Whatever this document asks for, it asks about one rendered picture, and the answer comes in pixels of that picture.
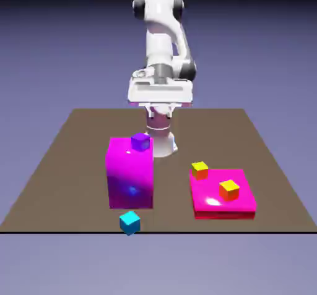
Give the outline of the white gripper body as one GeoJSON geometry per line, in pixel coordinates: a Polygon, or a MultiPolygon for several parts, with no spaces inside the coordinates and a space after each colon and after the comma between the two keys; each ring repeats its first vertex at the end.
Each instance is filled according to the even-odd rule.
{"type": "Polygon", "coordinates": [[[132,78],[129,83],[130,103],[178,103],[193,101],[193,83],[189,80],[167,79],[167,83],[155,83],[153,77],[132,78]]]}

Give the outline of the small purple cube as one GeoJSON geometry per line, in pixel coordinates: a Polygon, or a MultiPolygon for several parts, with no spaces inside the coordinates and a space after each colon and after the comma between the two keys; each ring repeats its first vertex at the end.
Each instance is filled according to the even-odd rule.
{"type": "Polygon", "coordinates": [[[143,152],[150,147],[150,136],[146,133],[137,133],[131,137],[131,147],[135,151],[143,152]]]}

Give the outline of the small yellow cube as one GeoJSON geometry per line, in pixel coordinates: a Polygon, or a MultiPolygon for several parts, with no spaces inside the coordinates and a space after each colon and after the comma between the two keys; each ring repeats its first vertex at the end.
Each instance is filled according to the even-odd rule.
{"type": "Polygon", "coordinates": [[[219,195],[224,201],[236,200],[239,197],[240,186],[232,179],[219,183],[219,195]]]}
{"type": "Polygon", "coordinates": [[[194,162],[194,163],[191,163],[191,172],[192,172],[192,176],[196,180],[200,181],[200,180],[208,178],[209,168],[203,161],[194,162]]]}

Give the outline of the small cyan cube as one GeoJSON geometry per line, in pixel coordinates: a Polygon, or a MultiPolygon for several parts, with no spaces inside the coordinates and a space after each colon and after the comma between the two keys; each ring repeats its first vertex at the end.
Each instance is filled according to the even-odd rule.
{"type": "Polygon", "coordinates": [[[119,226],[128,236],[138,232],[141,228],[141,219],[134,211],[128,211],[119,217],[119,226]]]}

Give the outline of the large magenta tall box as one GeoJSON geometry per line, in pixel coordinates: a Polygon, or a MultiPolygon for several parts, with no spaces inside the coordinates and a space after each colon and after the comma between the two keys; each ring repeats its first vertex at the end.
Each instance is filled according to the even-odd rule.
{"type": "Polygon", "coordinates": [[[131,137],[112,137],[105,156],[109,206],[112,209],[151,209],[154,205],[153,140],[135,151],[131,137]]]}

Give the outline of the large pink flat box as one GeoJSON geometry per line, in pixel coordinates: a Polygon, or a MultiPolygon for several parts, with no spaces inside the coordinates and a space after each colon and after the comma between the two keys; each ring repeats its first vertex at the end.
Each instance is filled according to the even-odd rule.
{"type": "Polygon", "coordinates": [[[242,169],[209,169],[205,175],[189,176],[196,219],[254,218],[257,204],[242,169]]]}

